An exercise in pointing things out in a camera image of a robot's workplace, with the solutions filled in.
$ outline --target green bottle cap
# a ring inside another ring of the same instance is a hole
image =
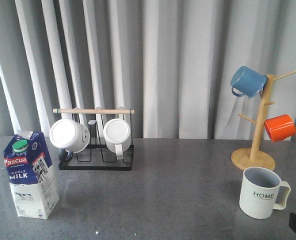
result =
[[[13,145],[12,145],[12,149],[15,153],[18,154],[22,154],[26,151],[26,149],[28,148],[28,142],[26,139],[23,140],[19,140],[16,141]]]

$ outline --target wooden mug tree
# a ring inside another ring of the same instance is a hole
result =
[[[276,164],[274,159],[267,153],[260,151],[259,146],[263,136],[264,123],[267,116],[268,106],[275,104],[274,101],[270,101],[274,81],[295,73],[296,71],[292,71],[277,77],[272,74],[266,75],[267,80],[263,87],[263,91],[260,94],[261,100],[256,121],[242,114],[238,114],[238,116],[240,116],[241,118],[244,118],[256,125],[253,133],[251,148],[237,149],[231,155],[231,161],[239,169],[244,170],[249,167],[263,167],[270,170],[275,169]]]

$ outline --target blue mug handle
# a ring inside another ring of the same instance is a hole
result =
[[[235,95],[238,98],[241,98],[241,97],[243,97],[245,95],[244,93],[240,93],[240,94],[239,93],[236,93],[234,91],[234,87],[233,86],[231,87],[231,92],[232,92],[233,95]]]

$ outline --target pascua milk carton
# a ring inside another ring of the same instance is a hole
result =
[[[3,157],[18,216],[47,219],[59,195],[44,134],[19,131]]]

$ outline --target wooden rod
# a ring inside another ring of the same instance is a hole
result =
[[[282,78],[284,78],[284,77],[288,77],[288,76],[293,75],[293,74],[295,74],[295,73],[296,73],[296,70],[295,70],[295,71],[292,71],[292,72],[288,72],[288,73],[286,73],[286,74],[284,74],[284,75],[281,75],[281,76],[276,76],[273,80],[276,81],[276,80],[278,80],[278,79],[282,79]]]
[[[272,105],[272,104],[275,104],[276,102],[275,101],[269,101],[269,102],[265,102],[264,105],[267,106],[267,105]]]
[[[256,156],[259,151],[260,142],[261,142],[261,139],[263,136],[264,123],[265,123],[267,111],[268,111],[268,107],[265,103],[270,102],[270,97],[272,94],[275,79],[276,78],[274,75],[268,74],[267,81],[266,81],[263,91],[262,91],[258,114],[257,114],[257,119],[256,119],[257,124],[254,129],[253,140],[252,140],[250,156],[249,156],[249,158],[253,161],[256,160]]]
[[[252,120],[251,118],[245,116],[245,115],[242,115],[241,113],[238,113],[238,116],[243,118],[243,119],[246,119],[248,120],[249,122],[253,123],[253,124],[257,124],[257,122],[255,120]]]
[[[134,109],[64,109],[54,108],[54,114],[135,114]]]

